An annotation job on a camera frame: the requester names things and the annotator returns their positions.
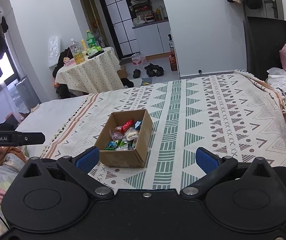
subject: white cabinet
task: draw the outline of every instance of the white cabinet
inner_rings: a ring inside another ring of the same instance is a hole
[[[157,27],[159,29],[164,53],[170,52],[170,38],[168,36],[171,34],[170,22],[158,23]]]
[[[164,53],[157,24],[136,28],[134,33],[142,55],[151,56]]]

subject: black headboard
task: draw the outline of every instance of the black headboard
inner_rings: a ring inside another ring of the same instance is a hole
[[[279,51],[286,44],[286,21],[246,17],[244,32],[247,50],[247,71],[265,81],[267,70],[282,68]]]

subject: small box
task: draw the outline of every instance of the small box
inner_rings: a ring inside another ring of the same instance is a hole
[[[131,119],[134,119],[134,122],[142,121],[135,148],[127,151],[106,151],[108,143],[112,140],[110,130],[124,125]],[[111,113],[95,143],[100,150],[100,162],[108,167],[144,168],[152,125],[153,122],[146,109]]]
[[[117,74],[119,75],[120,79],[127,78],[127,72],[124,65],[121,65],[121,69],[117,71]]]

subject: blue gripper pad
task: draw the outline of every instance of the blue gripper pad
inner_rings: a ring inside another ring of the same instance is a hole
[[[82,171],[89,173],[98,164],[100,151],[92,146],[72,159],[72,163]]]
[[[219,167],[222,164],[222,159],[212,154],[203,147],[199,147],[195,153],[196,164],[206,173],[209,174],[211,171]]]

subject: geometric pattern blanket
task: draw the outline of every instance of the geometric pattern blanket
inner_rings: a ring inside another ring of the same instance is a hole
[[[205,173],[195,163],[198,147],[239,162],[265,157],[286,167],[286,124],[271,96],[240,74],[213,75],[89,95],[41,157],[76,156],[94,145],[111,112],[147,109],[153,131],[145,168],[89,173],[115,192],[178,191]]]

